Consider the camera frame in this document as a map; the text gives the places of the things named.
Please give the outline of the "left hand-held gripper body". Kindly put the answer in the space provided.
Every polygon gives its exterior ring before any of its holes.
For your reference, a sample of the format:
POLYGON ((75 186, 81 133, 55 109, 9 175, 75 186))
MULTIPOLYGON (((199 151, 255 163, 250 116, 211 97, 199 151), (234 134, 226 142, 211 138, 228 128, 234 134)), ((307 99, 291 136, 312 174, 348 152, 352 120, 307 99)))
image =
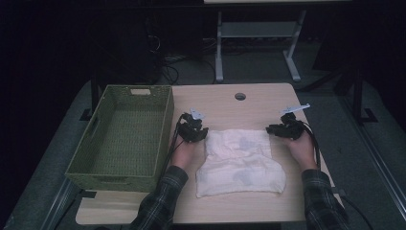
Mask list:
POLYGON ((184 112, 178 122, 178 134, 186 142, 191 142, 192 139, 199 134, 208 134, 208 132, 199 133, 199 130, 203 128, 203 118, 204 115, 193 107, 190 109, 190 112, 184 112))

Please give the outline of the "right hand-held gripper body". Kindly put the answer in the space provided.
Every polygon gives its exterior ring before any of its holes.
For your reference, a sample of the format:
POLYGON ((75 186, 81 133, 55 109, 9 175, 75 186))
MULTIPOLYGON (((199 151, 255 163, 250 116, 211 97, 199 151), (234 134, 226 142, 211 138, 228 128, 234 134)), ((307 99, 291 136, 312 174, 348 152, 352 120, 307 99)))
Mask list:
POLYGON ((278 131, 283 133, 283 138, 290 138, 293 140, 299 139, 305 131, 305 124, 296 119, 295 112, 309 108, 310 104, 288 106, 281 111, 281 127, 278 131))

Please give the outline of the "cream cloth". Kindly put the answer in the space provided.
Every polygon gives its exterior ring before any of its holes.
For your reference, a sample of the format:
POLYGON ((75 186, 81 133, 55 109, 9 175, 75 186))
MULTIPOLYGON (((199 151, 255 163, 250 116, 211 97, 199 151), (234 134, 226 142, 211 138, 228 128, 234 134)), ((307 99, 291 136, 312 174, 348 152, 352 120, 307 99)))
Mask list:
POLYGON ((205 162, 196 172, 196 196, 266 192, 281 194, 282 166, 273 159, 265 130, 211 130, 205 140, 205 162))

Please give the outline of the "green woven basket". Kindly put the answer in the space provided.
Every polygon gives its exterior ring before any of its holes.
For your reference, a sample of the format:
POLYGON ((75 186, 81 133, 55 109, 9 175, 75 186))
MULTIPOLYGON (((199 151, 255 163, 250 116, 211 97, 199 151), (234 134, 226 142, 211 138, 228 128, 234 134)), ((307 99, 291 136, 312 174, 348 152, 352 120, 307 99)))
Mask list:
POLYGON ((172 88, 108 85, 65 175, 83 190, 151 192, 169 151, 172 88))

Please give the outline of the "person's left hand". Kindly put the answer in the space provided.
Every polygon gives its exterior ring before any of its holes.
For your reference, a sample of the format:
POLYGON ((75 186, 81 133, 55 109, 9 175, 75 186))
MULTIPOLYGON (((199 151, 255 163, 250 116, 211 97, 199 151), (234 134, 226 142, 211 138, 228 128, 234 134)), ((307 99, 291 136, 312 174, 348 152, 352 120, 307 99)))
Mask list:
POLYGON ((185 171, 202 147, 201 142, 186 142, 182 137, 178 137, 170 164, 185 171))

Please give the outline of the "person's right hand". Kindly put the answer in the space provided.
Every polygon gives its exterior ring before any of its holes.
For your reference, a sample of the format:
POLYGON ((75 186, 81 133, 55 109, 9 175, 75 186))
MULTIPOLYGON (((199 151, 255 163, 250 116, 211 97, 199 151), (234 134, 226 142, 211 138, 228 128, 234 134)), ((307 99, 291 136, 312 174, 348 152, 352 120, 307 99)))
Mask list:
POLYGON ((301 137, 297 140, 282 138, 282 141, 288 147, 302 172, 318 169, 314 156, 313 143, 307 132, 303 132, 301 137))

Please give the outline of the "black stand leg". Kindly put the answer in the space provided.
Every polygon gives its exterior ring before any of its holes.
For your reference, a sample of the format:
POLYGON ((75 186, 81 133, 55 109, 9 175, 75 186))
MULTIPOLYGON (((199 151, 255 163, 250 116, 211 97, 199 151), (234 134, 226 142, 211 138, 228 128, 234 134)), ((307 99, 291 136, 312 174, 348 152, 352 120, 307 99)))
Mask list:
POLYGON ((91 107, 83 110, 80 116, 81 121, 90 121, 99 103, 99 85, 97 73, 93 73, 91 76, 90 89, 91 89, 91 107))
POLYGON ((365 123, 377 123, 378 120, 369 108, 362 106, 363 98, 363 76, 361 71, 357 69, 353 76, 353 91, 352 91, 352 116, 355 122, 362 126, 365 123))

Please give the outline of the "dark computer tower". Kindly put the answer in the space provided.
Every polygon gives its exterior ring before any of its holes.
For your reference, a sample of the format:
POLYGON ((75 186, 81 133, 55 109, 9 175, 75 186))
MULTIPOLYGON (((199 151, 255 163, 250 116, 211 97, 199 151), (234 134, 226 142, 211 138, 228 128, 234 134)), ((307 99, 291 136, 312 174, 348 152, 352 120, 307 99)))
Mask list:
POLYGON ((143 17, 111 15, 100 27, 99 68, 106 83, 152 85, 159 65, 151 53, 143 17))

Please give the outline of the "grey metal floor rail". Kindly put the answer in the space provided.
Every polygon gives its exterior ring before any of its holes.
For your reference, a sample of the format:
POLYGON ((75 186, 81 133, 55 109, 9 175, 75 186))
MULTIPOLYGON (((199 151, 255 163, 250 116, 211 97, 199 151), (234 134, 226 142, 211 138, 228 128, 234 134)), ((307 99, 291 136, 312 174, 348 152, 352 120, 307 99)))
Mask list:
POLYGON ((350 104, 349 100, 343 97, 339 98, 340 105, 343 107, 343 110, 349 116, 351 121, 351 125, 353 126, 354 130, 359 135, 360 139, 362 140, 364 146, 367 148, 370 158, 374 167, 376 168, 378 174, 380 175, 388 193, 390 194, 393 203, 395 204, 398 212, 406 222, 406 195, 401 190, 400 186, 398 185, 397 181, 395 180, 392 172, 388 168, 387 164, 385 163, 384 159, 381 156, 381 153, 373 142, 372 137, 367 132, 365 124, 372 123, 373 118, 370 115, 368 118, 361 118, 358 119, 352 112, 352 105, 350 104))
POLYGON ((40 230, 57 230, 57 227, 74 204, 77 193, 76 186, 68 178, 64 178, 53 199, 51 208, 41 224, 40 230))

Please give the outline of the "grey metal table frame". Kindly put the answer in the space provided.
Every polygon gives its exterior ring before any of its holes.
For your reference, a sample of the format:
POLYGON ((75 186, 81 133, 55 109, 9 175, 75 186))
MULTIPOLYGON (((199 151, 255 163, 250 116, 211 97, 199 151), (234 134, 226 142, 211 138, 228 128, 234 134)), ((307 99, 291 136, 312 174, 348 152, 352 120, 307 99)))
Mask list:
POLYGON ((223 13, 217 14, 216 23, 216 51, 214 56, 215 81, 223 82, 222 40, 224 38, 290 38, 291 44, 282 52, 283 58, 293 81, 300 81, 293 59, 302 27, 305 21, 306 11, 301 11, 296 21, 282 22, 227 22, 223 20, 223 13))

